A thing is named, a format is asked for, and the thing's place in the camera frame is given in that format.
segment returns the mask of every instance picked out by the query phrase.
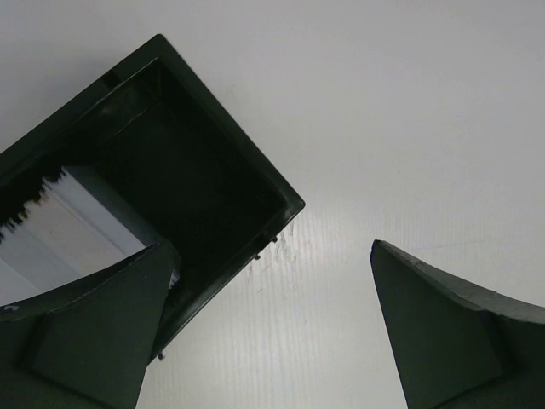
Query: white corrugated surface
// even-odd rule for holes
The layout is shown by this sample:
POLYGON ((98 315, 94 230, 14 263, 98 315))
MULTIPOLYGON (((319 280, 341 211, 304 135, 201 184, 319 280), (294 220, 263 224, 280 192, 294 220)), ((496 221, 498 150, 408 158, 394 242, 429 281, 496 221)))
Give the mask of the white corrugated surface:
POLYGON ((374 238, 545 305, 545 3, 0 4, 6 147, 163 32, 307 201, 139 409, 404 408, 374 238))

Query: white background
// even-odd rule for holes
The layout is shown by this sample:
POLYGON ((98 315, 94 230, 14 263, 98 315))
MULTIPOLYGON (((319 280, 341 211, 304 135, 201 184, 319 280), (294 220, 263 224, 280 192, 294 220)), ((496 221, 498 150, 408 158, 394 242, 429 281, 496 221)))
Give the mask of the white background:
POLYGON ((307 201, 139 409, 405 408, 372 240, 545 305, 545 2, 0 3, 0 149, 157 32, 307 201))

